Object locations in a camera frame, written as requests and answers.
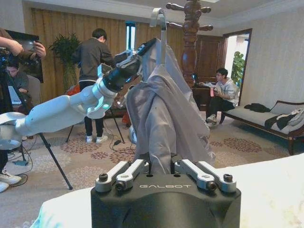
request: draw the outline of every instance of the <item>black pants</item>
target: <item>black pants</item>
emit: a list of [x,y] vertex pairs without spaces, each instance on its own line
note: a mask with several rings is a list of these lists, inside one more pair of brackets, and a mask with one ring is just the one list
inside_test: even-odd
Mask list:
[[7,162],[8,162],[8,151],[0,150],[0,172],[2,172]]
[[219,96],[211,98],[209,105],[209,115],[217,115],[218,111],[228,111],[230,109],[234,109],[232,102],[226,101]]
[[[79,82],[79,87],[80,87],[80,91],[82,91],[84,88],[86,88],[87,86],[92,86],[95,82],[91,82],[91,81],[83,81],[83,82]],[[104,119],[100,118],[100,119],[95,119],[95,125],[96,125],[96,133],[97,133],[97,137],[101,137],[103,135],[103,128],[104,128]],[[86,135],[87,136],[91,136],[92,135],[92,119],[85,117],[85,131],[86,131]]]

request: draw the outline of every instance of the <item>metal hook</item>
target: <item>metal hook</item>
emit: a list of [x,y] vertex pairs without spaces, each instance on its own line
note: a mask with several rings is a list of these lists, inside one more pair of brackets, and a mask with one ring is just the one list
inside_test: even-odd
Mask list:
[[154,8],[151,15],[150,27],[156,27],[158,24],[161,26],[161,64],[165,65],[167,47],[167,23],[165,12],[162,8]]

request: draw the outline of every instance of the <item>window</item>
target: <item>window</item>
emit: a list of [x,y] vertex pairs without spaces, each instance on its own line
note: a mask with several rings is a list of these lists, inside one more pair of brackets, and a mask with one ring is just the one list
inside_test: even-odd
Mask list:
[[133,22],[126,22],[126,49],[127,50],[134,50],[135,46],[135,23]]

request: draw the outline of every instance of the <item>black bolt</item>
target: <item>black bolt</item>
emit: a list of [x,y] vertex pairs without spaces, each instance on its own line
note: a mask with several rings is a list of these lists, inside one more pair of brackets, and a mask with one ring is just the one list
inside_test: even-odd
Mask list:
[[224,181],[226,181],[226,182],[232,182],[232,175],[230,175],[230,174],[224,174]]
[[210,191],[214,191],[215,189],[217,189],[217,185],[213,181],[209,181],[207,183],[207,189]]
[[105,182],[107,180],[108,180],[108,174],[106,173],[99,174],[99,182]]
[[115,188],[116,188],[117,191],[124,190],[124,183],[121,182],[121,181],[117,182],[116,185],[115,185]]

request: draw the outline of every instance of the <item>sneaker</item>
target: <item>sneaker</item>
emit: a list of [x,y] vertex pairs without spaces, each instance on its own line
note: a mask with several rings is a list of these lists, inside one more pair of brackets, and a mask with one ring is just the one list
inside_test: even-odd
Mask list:
[[107,140],[108,140],[108,136],[103,135],[103,136],[101,136],[101,137],[97,137],[97,138],[96,138],[96,143],[97,143],[97,144],[100,144],[100,143],[102,143],[102,142],[104,142],[104,141],[107,141]]
[[20,180],[21,180],[21,177],[9,174],[5,168],[2,170],[2,172],[0,172],[0,181],[1,182],[12,185],[12,184],[17,184]]
[[0,193],[4,192],[6,189],[8,189],[8,187],[9,187],[9,184],[0,182]]
[[213,127],[216,127],[217,126],[217,123],[207,123],[207,126],[209,128],[213,128]]
[[92,136],[87,136],[86,137],[86,143],[91,143],[93,141],[93,137]]
[[217,118],[216,118],[216,116],[214,115],[214,114],[212,114],[211,116],[209,116],[208,118],[207,118],[207,121],[206,121],[207,123],[216,123],[217,122]]

